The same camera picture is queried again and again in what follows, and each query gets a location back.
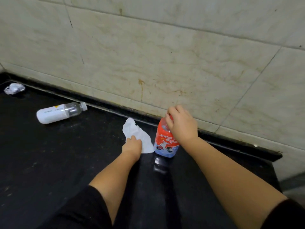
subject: tiled wall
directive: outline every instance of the tiled wall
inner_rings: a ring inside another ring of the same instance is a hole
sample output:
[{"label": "tiled wall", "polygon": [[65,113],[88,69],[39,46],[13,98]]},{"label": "tiled wall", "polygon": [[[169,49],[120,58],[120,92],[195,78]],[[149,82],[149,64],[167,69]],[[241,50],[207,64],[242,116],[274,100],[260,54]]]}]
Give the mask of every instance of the tiled wall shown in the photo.
[{"label": "tiled wall", "polygon": [[201,129],[305,170],[305,0],[0,0],[0,63]]}]

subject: forearm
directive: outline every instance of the forearm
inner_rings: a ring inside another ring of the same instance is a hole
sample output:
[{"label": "forearm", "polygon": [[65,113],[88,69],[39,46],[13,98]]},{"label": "forearm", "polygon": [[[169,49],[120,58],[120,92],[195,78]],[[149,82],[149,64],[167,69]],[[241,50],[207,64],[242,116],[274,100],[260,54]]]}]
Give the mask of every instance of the forearm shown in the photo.
[{"label": "forearm", "polygon": [[112,224],[119,209],[128,174],[136,162],[136,159],[128,153],[122,153],[110,165],[103,169],[90,182],[90,186],[96,188],[106,203]]},{"label": "forearm", "polygon": [[200,138],[183,145],[207,178],[224,209],[241,229],[259,229],[286,197]]}]

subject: white bottle label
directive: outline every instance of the white bottle label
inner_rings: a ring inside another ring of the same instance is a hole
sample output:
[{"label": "white bottle label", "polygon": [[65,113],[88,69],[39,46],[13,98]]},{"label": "white bottle label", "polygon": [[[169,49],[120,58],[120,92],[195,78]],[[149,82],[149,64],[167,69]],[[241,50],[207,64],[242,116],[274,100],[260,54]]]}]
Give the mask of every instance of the white bottle label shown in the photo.
[{"label": "white bottle label", "polygon": [[65,111],[64,104],[40,109],[36,113],[36,116],[39,122],[42,124],[49,124],[69,118],[68,113]]}]

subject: hand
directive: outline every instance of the hand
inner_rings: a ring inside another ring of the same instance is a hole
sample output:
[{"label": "hand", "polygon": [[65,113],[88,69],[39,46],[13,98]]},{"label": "hand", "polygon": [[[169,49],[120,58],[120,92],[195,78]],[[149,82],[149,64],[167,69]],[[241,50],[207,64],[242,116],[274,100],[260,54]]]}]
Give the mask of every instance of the hand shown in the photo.
[{"label": "hand", "polygon": [[135,158],[135,161],[139,160],[142,152],[142,141],[137,140],[135,136],[126,139],[126,143],[122,146],[122,153],[126,153]]},{"label": "hand", "polygon": [[169,107],[165,120],[171,133],[182,146],[191,139],[198,138],[197,121],[181,105]]}]

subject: plastic bottle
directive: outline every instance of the plastic bottle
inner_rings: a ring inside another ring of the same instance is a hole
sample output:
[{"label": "plastic bottle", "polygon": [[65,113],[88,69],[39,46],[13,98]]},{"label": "plastic bottle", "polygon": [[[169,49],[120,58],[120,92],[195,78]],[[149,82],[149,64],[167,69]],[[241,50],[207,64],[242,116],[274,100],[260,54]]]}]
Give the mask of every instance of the plastic bottle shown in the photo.
[{"label": "plastic bottle", "polygon": [[170,129],[166,124],[165,117],[163,117],[157,128],[154,145],[155,153],[167,158],[172,158],[175,156],[178,147],[179,143],[173,137],[173,134],[170,132]]},{"label": "plastic bottle", "polygon": [[82,103],[68,103],[56,105],[49,108],[40,109],[37,111],[36,116],[40,123],[49,124],[55,121],[67,119],[69,117],[77,116],[86,111],[87,105],[85,102]]}]

